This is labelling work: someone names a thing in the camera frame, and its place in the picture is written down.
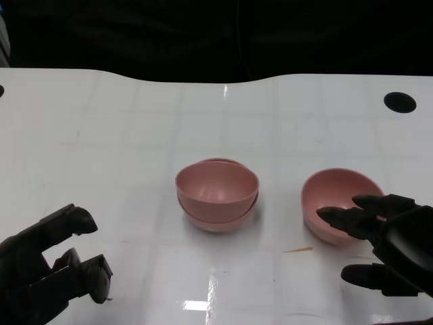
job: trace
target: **stacked pink bowls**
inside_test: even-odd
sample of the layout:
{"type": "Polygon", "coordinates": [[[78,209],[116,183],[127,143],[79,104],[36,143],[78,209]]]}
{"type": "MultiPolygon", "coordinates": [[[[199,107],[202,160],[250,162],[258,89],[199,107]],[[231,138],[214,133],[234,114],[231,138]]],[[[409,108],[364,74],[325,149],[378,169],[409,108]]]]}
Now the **stacked pink bowls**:
{"type": "Polygon", "coordinates": [[[254,210],[258,185],[251,170],[224,158],[190,165],[176,176],[179,204],[194,225],[209,232],[240,228],[254,210]]]}

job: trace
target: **pink plastic bowl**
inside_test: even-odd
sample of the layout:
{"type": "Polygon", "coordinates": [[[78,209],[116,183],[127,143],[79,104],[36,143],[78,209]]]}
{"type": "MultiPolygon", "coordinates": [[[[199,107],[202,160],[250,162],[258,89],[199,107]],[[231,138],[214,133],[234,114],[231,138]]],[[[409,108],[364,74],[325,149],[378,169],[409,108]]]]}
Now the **pink plastic bowl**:
{"type": "Polygon", "coordinates": [[[206,161],[221,161],[223,163],[226,162],[226,163],[232,163],[232,164],[237,164],[237,165],[243,166],[243,164],[241,164],[240,162],[237,162],[236,160],[231,160],[231,159],[228,159],[228,158],[209,158],[209,159],[205,159],[205,160],[199,161],[197,163],[198,164],[205,163],[206,161]]]}
{"type": "Polygon", "coordinates": [[[357,239],[332,228],[317,215],[323,207],[355,207],[352,197],[359,194],[383,196],[379,186],[367,176],[343,168],[324,169],[313,174],[302,187],[301,201],[304,219],[320,239],[335,245],[346,245],[357,239]]]}
{"type": "Polygon", "coordinates": [[[189,222],[191,222],[196,227],[205,230],[207,232],[233,232],[235,230],[240,229],[247,220],[251,217],[252,213],[254,212],[254,208],[256,206],[258,196],[256,196],[256,200],[253,202],[252,206],[244,215],[241,217],[225,223],[212,223],[212,222],[205,222],[203,220],[200,220],[196,217],[193,217],[188,211],[185,210],[184,207],[182,207],[181,202],[179,201],[179,204],[181,205],[181,208],[185,212],[186,217],[188,218],[189,222]]]}
{"type": "Polygon", "coordinates": [[[258,194],[258,178],[246,167],[208,161],[190,165],[176,176],[183,208],[206,222],[225,223],[244,215],[258,194]]]}

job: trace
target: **table surface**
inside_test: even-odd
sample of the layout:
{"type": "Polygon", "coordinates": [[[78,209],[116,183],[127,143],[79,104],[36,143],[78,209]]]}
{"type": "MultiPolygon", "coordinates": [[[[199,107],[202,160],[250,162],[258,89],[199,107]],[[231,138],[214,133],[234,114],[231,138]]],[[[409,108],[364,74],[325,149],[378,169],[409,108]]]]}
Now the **table surface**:
{"type": "Polygon", "coordinates": [[[290,75],[241,84],[152,83],[92,70],[2,69],[0,240],[74,203],[99,231],[75,247],[103,253],[103,305],[71,301],[52,324],[372,324],[433,316],[433,300],[383,297],[340,279],[377,259],[367,242],[333,248],[302,221],[300,189],[346,167],[385,193],[433,204],[433,78],[290,75]],[[417,102],[395,113],[384,96],[417,102]],[[183,218],[175,175],[210,157],[260,179],[257,218],[215,236],[183,218]],[[312,251],[285,253],[306,246],[312,251]]]}

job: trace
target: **black circular hole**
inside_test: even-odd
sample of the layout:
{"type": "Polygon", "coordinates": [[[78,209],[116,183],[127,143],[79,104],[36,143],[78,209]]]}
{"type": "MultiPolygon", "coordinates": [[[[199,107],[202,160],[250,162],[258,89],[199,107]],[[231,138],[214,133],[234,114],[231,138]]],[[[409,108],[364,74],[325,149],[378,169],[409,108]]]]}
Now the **black circular hole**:
{"type": "Polygon", "coordinates": [[[389,93],[385,96],[384,103],[397,113],[410,113],[417,108],[417,102],[406,93],[389,93]]]}

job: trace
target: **black curtain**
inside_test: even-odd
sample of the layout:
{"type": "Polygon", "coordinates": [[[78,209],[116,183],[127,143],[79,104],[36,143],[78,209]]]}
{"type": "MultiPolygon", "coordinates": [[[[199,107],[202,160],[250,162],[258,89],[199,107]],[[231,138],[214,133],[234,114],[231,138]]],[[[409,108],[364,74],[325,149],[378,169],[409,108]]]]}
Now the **black curtain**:
{"type": "Polygon", "coordinates": [[[433,75],[433,1],[3,0],[11,66],[150,81],[433,75]]]}

